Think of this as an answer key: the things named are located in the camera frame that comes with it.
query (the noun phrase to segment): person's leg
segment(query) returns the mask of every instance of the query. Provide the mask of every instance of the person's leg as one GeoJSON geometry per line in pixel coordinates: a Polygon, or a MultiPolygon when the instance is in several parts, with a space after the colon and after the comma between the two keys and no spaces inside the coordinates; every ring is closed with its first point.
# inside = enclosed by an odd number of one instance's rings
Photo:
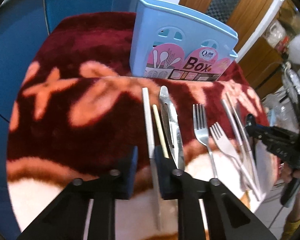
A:
{"type": "MultiPolygon", "coordinates": [[[[293,177],[300,177],[300,171],[295,172],[293,174],[293,177]]],[[[292,179],[292,170],[288,167],[288,165],[285,165],[285,168],[282,171],[282,179],[286,183],[290,182],[292,179]]],[[[299,225],[300,225],[300,190],[296,195],[296,200],[293,205],[293,208],[289,213],[289,215],[287,216],[281,240],[288,240],[293,235],[293,233],[297,230],[299,225]]]]}

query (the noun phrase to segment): fork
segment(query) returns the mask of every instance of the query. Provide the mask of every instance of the fork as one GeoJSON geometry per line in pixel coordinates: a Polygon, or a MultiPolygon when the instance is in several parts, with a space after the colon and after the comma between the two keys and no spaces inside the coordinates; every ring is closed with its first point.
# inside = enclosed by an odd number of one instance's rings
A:
{"type": "Polygon", "coordinates": [[[207,117],[203,104],[192,105],[193,111],[193,129],[197,140],[202,143],[209,152],[209,157],[212,166],[213,176],[218,178],[216,165],[214,163],[212,151],[209,147],[209,130],[207,125],[207,117]]]}
{"type": "Polygon", "coordinates": [[[218,122],[216,122],[214,125],[212,125],[212,127],[210,127],[210,132],[220,151],[223,152],[225,155],[234,158],[234,160],[239,166],[239,169],[246,177],[247,182],[249,183],[251,189],[253,190],[257,200],[261,201],[260,192],[257,189],[256,184],[252,180],[250,174],[248,173],[247,169],[243,165],[237,151],[235,150],[232,143],[229,141],[228,137],[226,136],[225,132],[223,131],[223,129],[221,128],[218,122]]]}

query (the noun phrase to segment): wooden cabinet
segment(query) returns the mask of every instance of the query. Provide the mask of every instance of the wooden cabinet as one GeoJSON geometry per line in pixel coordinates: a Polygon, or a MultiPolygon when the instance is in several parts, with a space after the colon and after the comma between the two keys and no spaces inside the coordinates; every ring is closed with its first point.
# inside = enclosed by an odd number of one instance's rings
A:
{"type": "Polygon", "coordinates": [[[282,86],[280,70],[264,82],[281,62],[282,58],[279,53],[263,37],[260,37],[240,60],[239,65],[250,86],[256,90],[262,99],[282,86]]]}

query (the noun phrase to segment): maroon plush rug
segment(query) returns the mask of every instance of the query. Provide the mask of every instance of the maroon plush rug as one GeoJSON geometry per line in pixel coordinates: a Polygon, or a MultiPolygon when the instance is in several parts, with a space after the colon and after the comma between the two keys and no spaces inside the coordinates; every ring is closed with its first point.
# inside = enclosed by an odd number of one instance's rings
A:
{"type": "Polygon", "coordinates": [[[220,99],[229,92],[242,115],[267,125],[261,102],[236,63],[217,82],[130,77],[134,13],[95,13],[64,19],[44,42],[18,93],[8,142],[8,181],[33,178],[60,186],[92,179],[138,146],[136,192],[151,187],[141,89],[158,104],[165,85],[177,109],[185,160],[206,152],[195,140],[192,104],[204,103],[208,125],[234,138],[220,99]]]}

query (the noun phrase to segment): white chopstick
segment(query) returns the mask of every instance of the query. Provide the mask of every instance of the white chopstick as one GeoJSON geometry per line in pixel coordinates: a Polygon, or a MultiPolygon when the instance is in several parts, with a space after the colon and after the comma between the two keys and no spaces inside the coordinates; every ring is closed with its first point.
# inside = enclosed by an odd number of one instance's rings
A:
{"type": "Polygon", "coordinates": [[[159,181],[158,181],[158,172],[157,166],[155,164],[154,159],[154,134],[153,134],[153,126],[152,126],[152,116],[151,116],[151,108],[150,108],[150,100],[149,100],[149,91],[148,88],[142,89],[142,99],[143,99],[143,109],[145,112],[145,123],[146,123],[146,134],[147,134],[147,142],[148,142],[148,153],[150,159],[150,168],[151,168],[151,176],[152,176],[152,184],[154,188],[154,198],[155,198],[155,214],[157,229],[159,231],[162,230],[162,219],[161,219],[161,194],[159,189],[159,181]]]}

